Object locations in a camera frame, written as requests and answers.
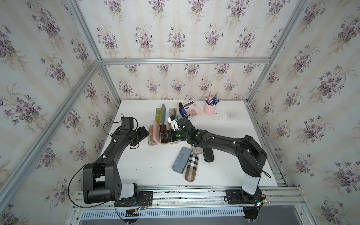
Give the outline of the grey glasses case red glasses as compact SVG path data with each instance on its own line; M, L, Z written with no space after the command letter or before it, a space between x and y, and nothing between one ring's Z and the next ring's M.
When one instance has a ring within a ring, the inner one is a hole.
M191 146L193 154L200 155L203 154L203 149L201 147Z

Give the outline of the black tan glasses case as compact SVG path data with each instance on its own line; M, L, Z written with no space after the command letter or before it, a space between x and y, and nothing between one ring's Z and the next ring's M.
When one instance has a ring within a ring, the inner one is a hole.
M213 149L211 148L204 148L203 149L203 159L207 163L211 163L214 161L214 154Z

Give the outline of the teal glasses case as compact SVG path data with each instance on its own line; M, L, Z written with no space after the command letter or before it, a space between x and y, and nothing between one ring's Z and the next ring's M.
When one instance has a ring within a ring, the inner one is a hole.
M182 147L174 164L172 165L172 170L175 171L176 173L183 174L191 154L192 154L191 149Z

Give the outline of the plaid glasses case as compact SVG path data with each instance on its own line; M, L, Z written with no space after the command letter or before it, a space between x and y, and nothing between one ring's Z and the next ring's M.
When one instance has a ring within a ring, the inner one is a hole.
M193 182L195 180L197 174L197 167L198 167L198 156L196 154L192 154L187 163L186 173L185 173L185 180L188 182Z

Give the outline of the beige glasses case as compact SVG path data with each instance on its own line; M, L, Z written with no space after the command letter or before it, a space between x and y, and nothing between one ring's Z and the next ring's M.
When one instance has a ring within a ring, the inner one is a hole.
M160 134L160 143L167 144L168 143L168 133Z

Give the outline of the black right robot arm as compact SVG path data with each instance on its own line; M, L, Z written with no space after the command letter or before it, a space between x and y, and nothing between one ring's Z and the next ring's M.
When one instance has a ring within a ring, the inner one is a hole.
M261 174L267 161L267 153L252 136L232 138L196 129L188 118L168 118L172 129L168 131L168 141L186 141L194 147L215 149L236 156L244 175L242 191L255 196L259 188Z

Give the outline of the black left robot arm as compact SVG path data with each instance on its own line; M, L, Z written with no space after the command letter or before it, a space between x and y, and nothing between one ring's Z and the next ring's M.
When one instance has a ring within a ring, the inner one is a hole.
M147 136L149 131L145 127L132 130L129 126L118 127L111 134L110 144L103 155L83 169L83 200L86 204L139 201L137 184L123 183L117 165L128 146L137 146Z

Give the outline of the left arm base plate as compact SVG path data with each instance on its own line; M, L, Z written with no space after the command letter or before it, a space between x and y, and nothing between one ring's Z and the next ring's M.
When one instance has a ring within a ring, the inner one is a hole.
M133 197L115 201L115 207L144 207L152 206L153 191L140 191Z

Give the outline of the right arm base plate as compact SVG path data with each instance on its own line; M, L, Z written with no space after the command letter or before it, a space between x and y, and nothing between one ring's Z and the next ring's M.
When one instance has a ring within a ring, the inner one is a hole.
M250 204L261 206L266 203L266 195L257 188L253 195L248 194L243 189L228 189L224 201L228 204Z

